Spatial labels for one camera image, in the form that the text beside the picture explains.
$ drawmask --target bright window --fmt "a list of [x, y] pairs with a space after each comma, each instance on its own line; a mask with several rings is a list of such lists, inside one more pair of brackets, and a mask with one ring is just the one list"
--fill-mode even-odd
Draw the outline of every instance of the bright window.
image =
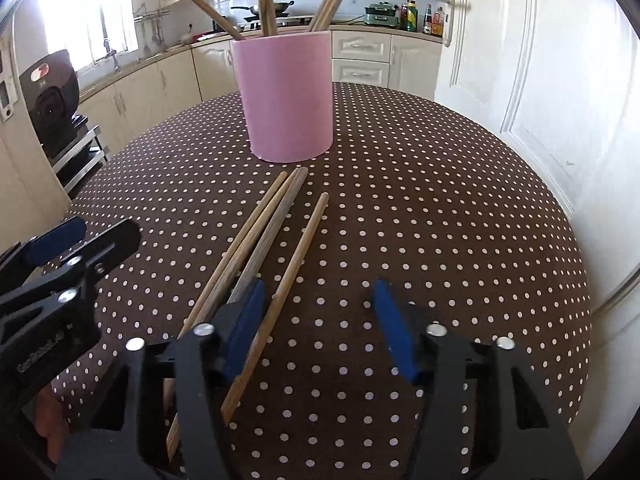
[[78, 70], [116, 52], [138, 49], [131, 0], [38, 0], [49, 53], [63, 48]]

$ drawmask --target silver screw head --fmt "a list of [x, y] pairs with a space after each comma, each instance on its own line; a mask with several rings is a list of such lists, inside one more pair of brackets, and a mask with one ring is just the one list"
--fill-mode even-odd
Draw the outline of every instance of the silver screw head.
[[427, 334], [435, 337], [442, 337], [447, 335], [447, 328], [437, 323], [431, 324], [427, 327]]
[[143, 348], [144, 345], [145, 345], [144, 339], [142, 339], [141, 337], [132, 337], [126, 342], [126, 344], [124, 345], [124, 348], [126, 348], [130, 352], [137, 352], [138, 350]]
[[193, 327], [193, 333], [199, 336], [213, 334], [213, 331], [214, 328], [211, 323], [200, 323]]
[[74, 256], [66, 264], [69, 267], [73, 267], [75, 264], [79, 263], [80, 260], [82, 260], [82, 256]]
[[499, 348], [502, 348], [503, 350], [513, 350], [514, 348], [516, 348], [516, 342], [510, 337], [499, 337], [495, 340], [495, 343]]
[[60, 292], [60, 295], [58, 296], [58, 301], [60, 303], [66, 303], [67, 301], [71, 301], [77, 295], [78, 295], [78, 290], [76, 288], [68, 288], [63, 292]]

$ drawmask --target wok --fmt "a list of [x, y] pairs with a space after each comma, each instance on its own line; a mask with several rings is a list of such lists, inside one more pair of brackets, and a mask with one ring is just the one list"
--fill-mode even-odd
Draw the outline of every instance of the wok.
[[[276, 9], [276, 14], [279, 14], [281, 12], [284, 12], [285, 10], [289, 9], [290, 6], [292, 6], [295, 2], [293, 0], [291, 0], [290, 2], [278, 2], [276, 4], [273, 4], [273, 7], [275, 7]], [[250, 10], [251, 13], [254, 16], [260, 16], [260, 10], [258, 9], [257, 5], [251, 6], [251, 7], [230, 7], [231, 9], [244, 9], [244, 10]]]

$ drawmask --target polka dot tablecloth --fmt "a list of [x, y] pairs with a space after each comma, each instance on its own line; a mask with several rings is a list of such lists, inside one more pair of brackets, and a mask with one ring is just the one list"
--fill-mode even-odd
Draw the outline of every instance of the polka dot tablecloth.
[[[587, 375], [588, 288], [571, 227], [529, 166], [447, 108], [353, 84], [335, 85], [334, 144], [304, 165], [261, 269], [268, 294], [323, 191], [330, 204], [229, 425], [244, 478], [404, 471], [423, 392], [386, 348], [370, 304], [380, 277], [460, 335], [513, 338], [571, 422]], [[143, 241], [99, 283], [101, 341], [54, 381], [72, 423], [127, 339], [177, 335], [257, 201], [294, 167], [251, 154], [236, 93], [152, 128], [82, 190], [69, 215], [90, 235], [131, 217]]]

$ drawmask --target pink cylindrical container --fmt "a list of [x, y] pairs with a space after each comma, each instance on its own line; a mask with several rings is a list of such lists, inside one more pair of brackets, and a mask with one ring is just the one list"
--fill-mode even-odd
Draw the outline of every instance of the pink cylindrical container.
[[331, 33], [233, 41], [242, 107], [255, 156], [301, 162], [334, 140]]

